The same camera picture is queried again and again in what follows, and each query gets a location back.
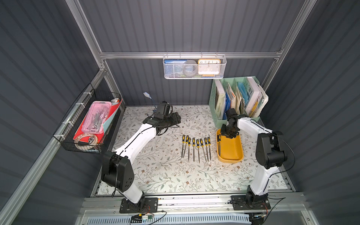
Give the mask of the yellow black file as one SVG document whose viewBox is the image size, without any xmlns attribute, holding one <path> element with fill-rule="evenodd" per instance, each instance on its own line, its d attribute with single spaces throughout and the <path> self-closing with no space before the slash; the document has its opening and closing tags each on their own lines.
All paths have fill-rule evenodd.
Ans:
<svg viewBox="0 0 360 225">
<path fill-rule="evenodd" d="M 193 162 L 195 162 L 195 146 L 196 146 L 196 140 L 193 137 L 192 138 L 192 145 L 193 145 Z"/>
<path fill-rule="evenodd" d="M 189 136 L 185 136 L 185 138 L 184 138 L 184 142 L 183 142 L 183 144 L 184 144 L 184 148 L 183 148 L 183 157 L 185 157 L 185 153 L 186 153 L 186 146 L 187 146 L 187 144 L 188 144 L 188 139 L 189 139 Z"/>
<path fill-rule="evenodd" d="M 208 141 L 207 138 L 204 138 L 204 144 L 205 144 L 205 152 L 206 152 L 206 161 L 209 162 L 209 153 L 208 153 Z"/>
<path fill-rule="evenodd" d="M 221 134 L 217 135 L 217 152 L 221 156 Z"/>
<path fill-rule="evenodd" d="M 196 147 L 197 147 L 197 153 L 198 153 L 198 162 L 200 163 L 200 144 L 199 139 L 196 139 Z"/>
<path fill-rule="evenodd" d="M 210 139 L 210 137 L 208 136 L 207 137 L 207 142 L 208 142 L 208 149 L 209 149 L 209 161 L 211 161 L 211 159 L 212 159 L 212 153 L 211 153 L 211 139 Z"/>
<path fill-rule="evenodd" d="M 185 135 L 182 135 L 181 158 L 183 158 L 183 154 L 184 154 L 184 143 L 185 143 Z"/>
<path fill-rule="evenodd" d="M 187 159 L 188 159 L 188 161 L 190 161 L 190 145 L 191 145 L 190 137 L 188 137 L 188 139 L 187 139 L 187 144 L 188 144 Z"/>
<path fill-rule="evenodd" d="M 204 160 L 205 162 L 207 162 L 207 158 L 206 158 L 206 154 L 205 154 L 205 149 L 204 149 L 204 144 L 203 144 L 203 140 L 200 139 L 200 145 L 202 147 L 202 151 L 203 151 L 203 154 L 204 154 Z"/>
</svg>

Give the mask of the yellow storage tray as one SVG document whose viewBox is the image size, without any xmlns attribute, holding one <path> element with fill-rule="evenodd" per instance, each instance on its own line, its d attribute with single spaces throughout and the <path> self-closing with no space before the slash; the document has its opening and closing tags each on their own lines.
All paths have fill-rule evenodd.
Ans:
<svg viewBox="0 0 360 225">
<path fill-rule="evenodd" d="M 217 130 L 216 135 L 220 134 L 220 129 Z M 221 136 L 221 156 L 218 155 L 218 143 L 217 143 L 217 158 L 223 163 L 238 163 L 244 159 L 243 147 L 241 136 L 230 139 Z"/>
</svg>

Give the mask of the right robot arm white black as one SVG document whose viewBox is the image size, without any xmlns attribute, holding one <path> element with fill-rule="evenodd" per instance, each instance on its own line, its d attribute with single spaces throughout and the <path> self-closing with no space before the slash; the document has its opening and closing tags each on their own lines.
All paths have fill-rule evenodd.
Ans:
<svg viewBox="0 0 360 225">
<path fill-rule="evenodd" d="M 268 185 L 271 176 L 288 159 L 285 142 L 281 139 L 283 134 L 259 125 L 252 118 L 237 114 L 233 108 L 226 111 L 226 119 L 227 124 L 222 125 L 220 130 L 222 137 L 236 138 L 242 130 L 256 138 L 255 155 L 260 166 L 247 188 L 245 204 L 250 208 L 260 206 L 268 200 Z"/>
</svg>

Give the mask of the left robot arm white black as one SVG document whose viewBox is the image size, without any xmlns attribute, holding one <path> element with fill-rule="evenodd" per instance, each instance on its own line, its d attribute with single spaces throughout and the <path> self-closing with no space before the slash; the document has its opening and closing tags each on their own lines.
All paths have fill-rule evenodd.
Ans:
<svg viewBox="0 0 360 225">
<path fill-rule="evenodd" d="M 141 202 L 144 193 L 134 183 L 135 174 L 132 165 L 147 143 L 162 134 L 161 130 L 167 130 L 180 123 L 181 117 L 177 112 L 167 116 L 149 116 L 144 119 L 138 131 L 127 142 L 114 152 L 105 153 L 101 180 L 118 190 L 131 203 Z"/>
</svg>

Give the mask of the green file organizer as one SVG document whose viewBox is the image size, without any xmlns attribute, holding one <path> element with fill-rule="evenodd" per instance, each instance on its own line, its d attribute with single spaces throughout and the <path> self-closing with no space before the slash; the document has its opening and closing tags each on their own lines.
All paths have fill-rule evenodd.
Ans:
<svg viewBox="0 0 360 225">
<path fill-rule="evenodd" d="M 263 108 L 269 101 L 269 97 L 260 85 L 258 79 L 254 77 L 262 92 L 260 103 L 251 118 L 260 116 Z M 230 108 L 236 110 L 237 114 L 243 114 L 247 117 L 246 106 L 249 95 L 247 77 L 233 77 L 225 79 L 215 79 L 212 82 L 211 96 L 209 106 L 216 128 L 221 128 L 227 123 L 226 111 Z"/>
</svg>

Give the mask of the blue box in basket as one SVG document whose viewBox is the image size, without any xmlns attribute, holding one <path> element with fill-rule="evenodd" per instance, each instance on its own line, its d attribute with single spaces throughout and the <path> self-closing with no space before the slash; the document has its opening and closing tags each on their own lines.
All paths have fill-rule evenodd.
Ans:
<svg viewBox="0 0 360 225">
<path fill-rule="evenodd" d="M 183 74 L 183 64 L 187 60 L 180 59 L 165 59 L 164 64 L 164 73 L 166 77 L 170 76 L 180 76 Z"/>
</svg>

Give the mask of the pink plastic tool case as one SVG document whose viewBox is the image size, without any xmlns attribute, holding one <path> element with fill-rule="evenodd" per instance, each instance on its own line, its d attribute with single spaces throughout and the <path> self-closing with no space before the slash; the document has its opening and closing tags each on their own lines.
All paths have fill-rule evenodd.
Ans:
<svg viewBox="0 0 360 225">
<path fill-rule="evenodd" d="M 112 103 L 109 101 L 94 101 L 82 125 L 81 131 L 83 133 L 103 134 L 104 122 L 108 119 Z"/>
</svg>

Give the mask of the blue desk lamp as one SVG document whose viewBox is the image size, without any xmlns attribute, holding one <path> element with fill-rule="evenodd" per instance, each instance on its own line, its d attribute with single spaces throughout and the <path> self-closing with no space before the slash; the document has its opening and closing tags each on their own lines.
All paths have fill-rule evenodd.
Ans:
<svg viewBox="0 0 360 225">
<path fill-rule="evenodd" d="M 155 110 L 157 110 L 157 105 L 156 105 L 155 101 L 152 99 L 151 95 L 148 92 L 144 92 L 143 95 L 152 101 Z"/>
</svg>

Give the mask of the white book in organizer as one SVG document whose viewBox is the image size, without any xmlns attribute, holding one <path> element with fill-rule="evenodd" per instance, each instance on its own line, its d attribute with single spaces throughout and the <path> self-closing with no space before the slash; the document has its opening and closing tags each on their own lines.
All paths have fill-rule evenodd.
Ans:
<svg viewBox="0 0 360 225">
<path fill-rule="evenodd" d="M 249 95 L 249 99 L 246 106 L 246 112 L 249 117 L 252 117 L 260 103 L 260 100 L 262 98 L 262 92 L 259 88 L 258 83 L 254 80 L 253 77 L 247 77 L 247 83 L 247 94 Z"/>
</svg>

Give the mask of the grey tape roll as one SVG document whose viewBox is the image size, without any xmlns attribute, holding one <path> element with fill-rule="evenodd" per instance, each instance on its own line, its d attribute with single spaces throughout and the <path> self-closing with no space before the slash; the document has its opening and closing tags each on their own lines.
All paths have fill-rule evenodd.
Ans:
<svg viewBox="0 0 360 225">
<path fill-rule="evenodd" d="M 183 64 L 183 73 L 186 77 L 194 77 L 198 73 L 198 65 L 194 60 L 186 60 Z"/>
</svg>

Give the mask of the yellow white clock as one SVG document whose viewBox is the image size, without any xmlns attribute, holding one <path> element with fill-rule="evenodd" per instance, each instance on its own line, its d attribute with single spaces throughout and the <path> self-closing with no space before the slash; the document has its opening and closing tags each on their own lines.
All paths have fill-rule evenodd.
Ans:
<svg viewBox="0 0 360 225">
<path fill-rule="evenodd" d="M 220 59 L 199 59 L 198 74 L 203 76 L 215 76 L 220 73 Z"/>
</svg>

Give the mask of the red folder in basket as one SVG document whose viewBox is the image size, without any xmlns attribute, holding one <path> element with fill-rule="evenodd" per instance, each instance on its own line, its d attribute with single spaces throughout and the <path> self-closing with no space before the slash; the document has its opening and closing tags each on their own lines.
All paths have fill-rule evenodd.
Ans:
<svg viewBox="0 0 360 225">
<path fill-rule="evenodd" d="M 88 145 L 101 143 L 121 103 L 122 100 L 119 98 L 111 101 L 94 101 L 73 137 L 74 143 Z"/>
</svg>

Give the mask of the clear tape roll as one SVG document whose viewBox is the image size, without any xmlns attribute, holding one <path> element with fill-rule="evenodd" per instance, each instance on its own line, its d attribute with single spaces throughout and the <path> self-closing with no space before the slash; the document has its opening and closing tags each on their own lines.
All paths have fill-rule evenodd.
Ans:
<svg viewBox="0 0 360 225">
<path fill-rule="evenodd" d="M 74 143 L 95 146 L 98 143 L 98 137 L 91 133 L 83 133 L 75 138 Z"/>
</svg>

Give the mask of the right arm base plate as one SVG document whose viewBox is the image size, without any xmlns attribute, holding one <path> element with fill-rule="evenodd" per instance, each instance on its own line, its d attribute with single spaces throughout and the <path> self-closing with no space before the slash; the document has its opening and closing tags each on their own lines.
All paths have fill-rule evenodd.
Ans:
<svg viewBox="0 0 360 225">
<path fill-rule="evenodd" d="M 241 210 L 270 210 L 272 207 L 270 205 L 268 194 L 261 196 L 253 195 L 240 195 L 240 196 L 231 196 L 229 202 L 235 211 Z"/>
</svg>

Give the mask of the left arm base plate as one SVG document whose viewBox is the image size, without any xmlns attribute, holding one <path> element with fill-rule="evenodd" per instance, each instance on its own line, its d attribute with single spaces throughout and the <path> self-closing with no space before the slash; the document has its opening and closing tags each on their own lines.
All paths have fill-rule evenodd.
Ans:
<svg viewBox="0 0 360 225">
<path fill-rule="evenodd" d="M 158 211 L 158 198 L 141 198 L 138 203 L 122 199 L 119 213 L 156 213 Z"/>
</svg>

